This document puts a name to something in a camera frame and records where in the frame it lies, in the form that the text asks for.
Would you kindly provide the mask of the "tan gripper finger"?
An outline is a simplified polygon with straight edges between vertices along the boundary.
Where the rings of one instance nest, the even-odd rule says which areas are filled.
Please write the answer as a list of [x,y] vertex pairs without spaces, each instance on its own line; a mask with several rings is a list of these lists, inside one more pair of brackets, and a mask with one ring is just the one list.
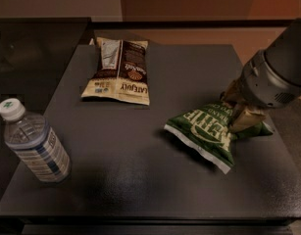
[[232,133],[245,130],[263,121],[267,111],[250,105],[235,105],[232,109],[229,131]]
[[225,92],[221,94],[221,100],[229,103],[232,106],[244,102],[243,96],[240,91],[240,82],[238,79],[233,80]]

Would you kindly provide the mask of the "dark robot arm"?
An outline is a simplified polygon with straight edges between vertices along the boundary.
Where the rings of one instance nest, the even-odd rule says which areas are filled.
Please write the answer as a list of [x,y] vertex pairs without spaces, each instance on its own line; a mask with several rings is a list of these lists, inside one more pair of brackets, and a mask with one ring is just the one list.
[[270,109],[284,108],[300,96],[301,19],[296,19],[244,65],[221,99],[233,107],[229,130],[239,132],[263,121]]

